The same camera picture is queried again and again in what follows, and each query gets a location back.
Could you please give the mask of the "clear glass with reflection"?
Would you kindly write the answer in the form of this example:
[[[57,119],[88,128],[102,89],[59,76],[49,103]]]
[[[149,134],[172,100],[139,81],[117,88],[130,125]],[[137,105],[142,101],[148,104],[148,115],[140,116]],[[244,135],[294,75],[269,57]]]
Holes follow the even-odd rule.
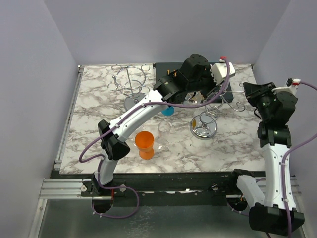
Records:
[[[193,92],[193,93],[188,93],[185,101],[188,102],[189,104],[201,104],[202,101],[204,100],[204,97],[200,92]]]

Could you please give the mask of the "scroll arm chrome glass rack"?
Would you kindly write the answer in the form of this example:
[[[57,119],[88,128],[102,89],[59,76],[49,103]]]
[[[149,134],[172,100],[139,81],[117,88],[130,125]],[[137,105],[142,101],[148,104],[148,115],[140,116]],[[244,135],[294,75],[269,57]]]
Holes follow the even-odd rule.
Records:
[[[211,104],[208,104],[205,106],[204,111],[202,111],[200,114],[192,118],[192,120],[195,119],[197,121],[197,125],[195,128],[193,128],[191,120],[189,124],[189,130],[195,138],[200,140],[209,140],[216,135],[218,130],[217,119],[220,115],[223,115],[223,113],[220,111],[220,108],[223,105],[227,104],[230,107],[230,109],[232,109],[235,112],[243,112],[246,109],[245,105],[241,102],[236,102],[235,106],[231,105],[223,97],[223,92],[219,96],[221,102],[218,106],[212,106]],[[244,91],[241,90],[231,90],[229,92],[232,92],[233,94],[244,93]]]

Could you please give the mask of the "yellow plastic goblet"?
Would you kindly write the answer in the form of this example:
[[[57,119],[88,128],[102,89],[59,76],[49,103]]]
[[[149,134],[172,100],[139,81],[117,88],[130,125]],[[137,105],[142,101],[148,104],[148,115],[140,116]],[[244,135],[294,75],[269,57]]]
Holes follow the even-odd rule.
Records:
[[[192,127],[195,128],[197,125],[197,121],[195,119],[192,120]]]

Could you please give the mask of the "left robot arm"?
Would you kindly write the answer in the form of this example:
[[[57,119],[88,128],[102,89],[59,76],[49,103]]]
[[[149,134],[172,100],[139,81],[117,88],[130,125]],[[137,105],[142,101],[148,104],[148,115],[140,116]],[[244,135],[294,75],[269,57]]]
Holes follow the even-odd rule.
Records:
[[[142,124],[169,106],[186,108],[184,100],[188,93],[210,94],[218,86],[225,89],[233,75],[235,69],[226,57],[210,65],[204,56],[192,54],[179,69],[157,80],[148,94],[123,115],[110,122],[100,121],[99,139],[104,158],[95,172],[93,191],[99,196],[109,192],[118,160],[130,152],[126,140]]]

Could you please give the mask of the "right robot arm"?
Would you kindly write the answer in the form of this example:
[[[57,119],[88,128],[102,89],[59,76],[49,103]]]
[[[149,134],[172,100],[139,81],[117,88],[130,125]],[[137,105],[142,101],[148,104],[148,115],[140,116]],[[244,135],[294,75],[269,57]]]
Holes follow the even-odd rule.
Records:
[[[305,221],[304,214],[297,210],[291,188],[292,141],[287,126],[296,108],[295,94],[300,82],[290,78],[284,87],[274,83],[243,84],[248,103],[261,117],[257,135],[265,161],[265,192],[248,171],[237,171],[237,177],[228,181],[228,189],[244,195],[250,208],[249,225],[255,231],[289,237]]]

